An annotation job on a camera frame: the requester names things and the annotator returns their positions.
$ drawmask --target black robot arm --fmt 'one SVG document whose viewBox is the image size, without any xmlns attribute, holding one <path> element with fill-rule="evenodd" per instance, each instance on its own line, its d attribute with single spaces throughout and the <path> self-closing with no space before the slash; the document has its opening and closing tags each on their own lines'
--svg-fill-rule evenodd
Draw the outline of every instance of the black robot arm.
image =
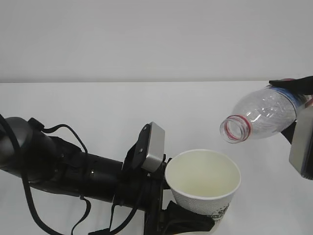
<svg viewBox="0 0 313 235">
<path fill-rule="evenodd" d="M 44 133 L 66 125 L 44 129 L 33 118 L 26 121 L 20 117 L 4 119 L 0 115 L 0 120 L 0 169 L 22 177 L 30 212 L 48 234 L 61 235 L 38 217 L 29 186 L 84 199 L 87 210 L 82 220 L 90 211 L 85 197 L 110 202 L 112 208 L 116 205 L 132 208 L 116 229 L 110 227 L 90 235 L 117 234 L 127 226 L 136 210 L 145 211 L 144 235 L 210 231 L 214 226 L 212 218 L 187 211 L 173 202 L 166 210 L 162 209 L 163 190 L 169 189 L 164 180 L 165 132 L 153 122 L 142 128 L 125 161 L 119 162 L 87 153 L 74 132 L 84 152 L 59 137 Z"/>
</svg>

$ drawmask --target cup rim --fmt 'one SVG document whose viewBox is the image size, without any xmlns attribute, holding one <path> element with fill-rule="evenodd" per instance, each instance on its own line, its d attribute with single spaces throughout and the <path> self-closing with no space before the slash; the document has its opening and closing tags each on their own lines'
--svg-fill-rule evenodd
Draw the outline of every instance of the cup rim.
<svg viewBox="0 0 313 235">
<path fill-rule="evenodd" d="M 220 196 L 215 196 L 215 197 L 202 197 L 202 196 L 191 195 L 191 194 L 189 194 L 189 193 L 185 193 L 185 192 L 183 192 L 183 191 L 181 191 L 181 190 L 178 190 L 178 189 L 172 187 L 172 186 L 169 184 L 169 182 L 167 181 L 167 177 L 166 177 L 166 176 L 167 176 L 167 172 L 168 172 L 168 171 L 167 171 L 168 166 L 169 166 L 176 158 L 180 157 L 181 155 L 186 154 L 186 153 L 189 153 L 189 152 L 196 152 L 196 151 L 205 151 L 205 152 L 217 153 L 217 154 L 223 155 L 223 156 L 226 157 L 228 160 L 230 160 L 230 161 L 235 165 L 235 167 L 237 168 L 238 173 L 239 173 L 239 182 L 238 182 L 238 185 L 237 185 L 231 192 L 228 192 L 228 193 L 223 194 L 223 195 L 220 195 Z M 240 172 L 240 169 L 239 169 L 239 167 L 237 166 L 237 164 L 236 164 L 229 156 L 227 156 L 226 154 L 221 153 L 221 152 L 218 152 L 218 151 L 214 151 L 214 150 L 209 150 L 209 149 L 191 149 L 191 150 L 187 150 L 187 151 L 184 151 L 184 152 L 182 152 L 182 153 L 179 153 L 176 157 L 174 157 L 174 158 L 167 164 L 167 166 L 166 166 L 166 168 L 165 168 L 165 174 L 164 174 L 164 176 L 165 176 L 165 180 L 166 180 L 167 184 L 170 186 L 171 190 L 174 190 L 174 191 L 176 191 L 177 193 L 179 193 L 179 194 L 181 194 L 181 195 L 183 195 L 183 196 L 185 196 L 185 197 L 188 197 L 188 198 L 193 198 L 193 199 L 198 199 L 198 200 L 205 200 L 205 201 L 217 200 L 217 199 L 225 198 L 225 197 L 227 197 L 227 196 L 233 194 L 234 192 L 236 192 L 237 189 L 238 189 L 238 188 L 240 187 L 240 185 L 241 185 L 241 172 Z"/>
</svg>

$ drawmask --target red ring on bottle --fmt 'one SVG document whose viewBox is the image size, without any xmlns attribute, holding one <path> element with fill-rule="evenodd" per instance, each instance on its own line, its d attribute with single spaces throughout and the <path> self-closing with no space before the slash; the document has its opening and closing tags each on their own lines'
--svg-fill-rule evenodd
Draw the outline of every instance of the red ring on bottle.
<svg viewBox="0 0 313 235">
<path fill-rule="evenodd" d="M 250 124 L 250 122 L 247 120 L 246 117 L 244 117 L 244 116 L 242 116 L 242 115 L 231 115 L 231 116 L 229 116 L 228 118 L 231 118 L 231 117 L 239 117 L 239 118 L 241 118 L 242 120 L 244 120 L 245 123 L 247 124 L 247 126 L 248 126 L 248 135 L 247 135 L 247 137 L 246 137 L 245 139 L 243 139 L 243 141 L 245 141 L 245 140 L 250 136 L 250 134 L 251 134 L 251 124 Z M 239 140 L 239 138 L 237 138 L 237 137 L 235 137 L 235 136 L 233 136 L 233 135 L 231 134 L 231 132 L 230 132 L 230 130 L 229 130 L 227 124 L 226 124 L 226 127 L 225 127 L 225 131 L 226 131 L 227 135 L 228 135 L 231 139 L 233 139 L 233 140 L 235 140 L 235 141 Z"/>
</svg>

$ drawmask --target blue bottle label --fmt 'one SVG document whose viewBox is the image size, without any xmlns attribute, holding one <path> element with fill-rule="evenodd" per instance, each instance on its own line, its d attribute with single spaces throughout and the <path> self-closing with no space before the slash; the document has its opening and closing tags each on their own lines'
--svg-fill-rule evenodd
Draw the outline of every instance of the blue bottle label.
<svg viewBox="0 0 313 235">
<path fill-rule="evenodd" d="M 298 111 L 299 108 L 304 107 L 310 99 L 310 95 L 294 94 L 285 88 L 274 87 L 272 85 L 267 86 L 267 89 L 277 91 L 278 93 L 284 95 L 290 102 L 294 105 L 294 108 Z"/>
</svg>

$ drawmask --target white background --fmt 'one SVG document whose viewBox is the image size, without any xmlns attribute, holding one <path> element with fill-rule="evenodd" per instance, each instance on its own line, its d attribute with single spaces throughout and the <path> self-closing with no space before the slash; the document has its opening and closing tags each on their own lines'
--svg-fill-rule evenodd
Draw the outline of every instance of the white background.
<svg viewBox="0 0 313 235">
<path fill-rule="evenodd" d="M 290 145 L 281 135 L 228 144 L 219 134 L 221 121 L 244 94 L 267 82 L 197 83 L 31 83 L 0 84 L 0 112 L 5 117 L 35 117 L 46 127 L 67 123 L 90 153 L 124 160 L 141 128 L 155 121 L 166 131 L 165 153 L 174 157 L 194 148 L 229 155 L 242 172 L 242 185 L 214 235 L 311 235 L 313 182 L 289 164 Z M 66 130 L 56 133 L 78 144 Z M 85 204 L 78 198 L 35 189 L 39 215 L 68 235 Z M 165 206 L 171 199 L 165 195 Z M 111 205 L 92 200 L 91 214 L 75 235 L 106 228 Z M 117 208 L 113 227 L 130 209 Z M 120 235 L 141 235 L 139 211 Z M 0 233 L 44 234 L 28 211 L 21 180 L 0 171 Z"/>
<path fill-rule="evenodd" d="M 313 74 L 312 0 L 1 0 L 0 81 Z"/>
</svg>

